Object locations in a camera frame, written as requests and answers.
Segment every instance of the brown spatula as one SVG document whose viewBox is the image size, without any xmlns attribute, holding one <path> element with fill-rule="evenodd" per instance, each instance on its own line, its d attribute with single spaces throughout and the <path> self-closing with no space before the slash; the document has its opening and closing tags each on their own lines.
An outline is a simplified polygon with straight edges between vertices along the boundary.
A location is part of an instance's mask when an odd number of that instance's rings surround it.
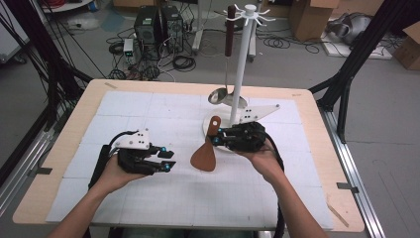
<svg viewBox="0 0 420 238">
<path fill-rule="evenodd" d="M 198 148 L 191 157 L 191 165 L 200 171 L 212 172 L 216 168 L 216 156 L 214 155 L 213 145 L 208 136 L 217 135 L 221 119 L 218 116 L 213 116 L 210 119 L 209 128 L 204 144 Z"/>
</svg>

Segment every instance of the floor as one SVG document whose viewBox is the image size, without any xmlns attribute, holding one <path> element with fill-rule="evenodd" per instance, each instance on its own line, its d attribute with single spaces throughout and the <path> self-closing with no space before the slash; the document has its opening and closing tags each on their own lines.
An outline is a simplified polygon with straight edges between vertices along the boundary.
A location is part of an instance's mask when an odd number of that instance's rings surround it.
<svg viewBox="0 0 420 238">
<path fill-rule="evenodd" d="M 217 4 L 212 10 L 222 10 Z M 70 11 L 61 17 L 84 10 Z M 103 1 L 102 9 L 94 13 L 100 26 L 80 31 L 74 36 L 98 67 L 108 74 L 112 69 L 112 55 L 106 39 L 133 26 L 133 14 L 117 12 Z M 213 12 L 208 15 L 207 29 L 223 29 L 223 18 Z M 261 31 L 287 29 L 287 21 L 279 19 L 260 27 Z M 275 32 L 282 36 L 288 31 Z M 102 78 L 78 46 L 64 36 L 73 61 L 81 71 Z M 230 84 L 239 54 L 240 35 L 230 58 Z M 171 71 L 158 80 L 193 83 L 224 83 L 224 34 L 207 31 L 203 45 L 195 57 L 196 69 L 191 72 Z M 321 46 L 318 54 L 309 53 L 303 46 L 273 49 L 258 40 L 257 57 L 247 63 L 244 85 L 266 87 L 309 88 L 333 76 L 345 59 L 327 57 Z M 357 74 L 350 95 L 346 139 L 363 179 L 367 194 L 387 237 L 420 237 L 420 71 L 406 70 L 396 59 L 368 59 Z M 30 63 L 9 62 L 0 67 L 0 166 L 22 140 L 46 106 L 46 94 Z M 18 225 L 12 215 L 31 183 L 16 194 L 8 209 L 0 217 L 2 237 L 44 237 L 51 226 Z M 94 237 L 104 237 L 104 230 L 94 228 Z M 334 237 L 367 237 L 360 234 L 335 234 Z"/>
</svg>

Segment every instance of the black post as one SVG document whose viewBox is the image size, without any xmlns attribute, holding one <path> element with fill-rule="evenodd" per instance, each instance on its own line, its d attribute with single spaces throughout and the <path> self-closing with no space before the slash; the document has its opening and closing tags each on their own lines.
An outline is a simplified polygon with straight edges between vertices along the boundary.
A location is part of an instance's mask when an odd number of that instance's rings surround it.
<svg viewBox="0 0 420 238">
<path fill-rule="evenodd" d="M 326 111 L 332 111 L 334 104 L 341 97 L 337 133 L 343 143 L 346 143 L 345 126 L 352 81 L 409 2 L 410 0 L 384 0 L 337 74 L 309 88 L 312 93 L 316 93 L 328 87 L 323 97 L 318 100 L 318 106 Z"/>
<path fill-rule="evenodd" d="M 80 97 L 83 90 L 77 84 L 74 77 L 77 76 L 86 82 L 92 79 L 92 77 L 77 70 L 74 66 L 68 64 L 62 58 L 58 48 L 53 42 L 53 39 L 50 37 L 40 19 L 40 16 L 34 8 L 32 1 L 4 0 L 4 3 L 25 31 L 26 35 L 43 60 L 38 61 L 33 58 L 29 47 L 23 43 L 22 39 L 20 39 L 13 30 L 13 27 L 7 23 L 7 19 L 0 18 L 0 24 L 4 26 L 9 34 L 28 54 L 28 57 L 34 65 L 34 68 L 37 70 L 40 78 L 48 82 L 49 89 L 47 94 L 49 104 L 3 167 L 0 168 L 0 186 L 6 181 L 9 174 L 19 163 L 34 138 L 36 138 L 38 133 L 43 129 L 43 126 L 47 123 L 47 127 L 44 128 L 47 130 L 56 121 L 58 104 L 62 100 L 77 100 Z"/>
</svg>

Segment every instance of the wooden board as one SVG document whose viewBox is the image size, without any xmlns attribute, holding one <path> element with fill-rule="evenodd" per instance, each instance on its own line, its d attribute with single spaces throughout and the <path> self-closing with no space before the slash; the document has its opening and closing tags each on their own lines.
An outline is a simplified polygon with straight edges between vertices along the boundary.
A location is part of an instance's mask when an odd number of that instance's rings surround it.
<svg viewBox="0 0 420 238">
<path fill-rule="evenodd" d="M 208 94 L 221 86 L 105 79 L 91 81 L 44 162 L 44 167 L 53 168 L 52 173 L 49 176 L 36 176 L 17 208 L 13 220 L 20 224 L 46 224 L 45 220 L 52 207 L 61 178 L 74 157 L 81 137 L 95 115 L 106 91 Z M 243 86 L 242 95 L 295 101 L 331 210 L 334 231 L 362 232 L 365 226 L 352 193 L 349 190 L 337 188 L 336 183 L 346 182 L 346 177 L 312 94 L 305 89 Z"/>
</svg>

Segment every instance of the white pole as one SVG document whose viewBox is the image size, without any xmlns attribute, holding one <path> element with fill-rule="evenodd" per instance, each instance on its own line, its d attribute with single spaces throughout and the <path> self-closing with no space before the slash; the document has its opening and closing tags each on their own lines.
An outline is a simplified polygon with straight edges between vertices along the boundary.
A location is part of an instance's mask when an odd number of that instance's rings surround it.
<svg viewBox="0 0 420 238">
<path fill-rule="evenodd" d="M 242 32 L 242 41 L 241 41 L 241 51 L 239 53 L 239 61 L 238 61 L 238 69 L 237 69 L 237 77 L 235 80 L 235 88 L 234 88 L 234 101 L 232 104 L 232 111 L 231 111 L 231 119 L 229 121 L 230 127 L 235 124 L 236 114 L 238 110 L 239 104 L 239 97 L 241 95 L 241 86 L 242 81 L 244 78 L 244 71 L 245 71 L 245 63 L 247 62 L 247 53 L 248 47 L 250 46 L 250 37 L 251 37 L 251 30 L 253 29 L 253 20 L 252 18 L 257 10 L 257 7 L 254 5 L 246 5 L 245 6 L 245 23 L 244 23 L 244 31 Z"/>
</svg>

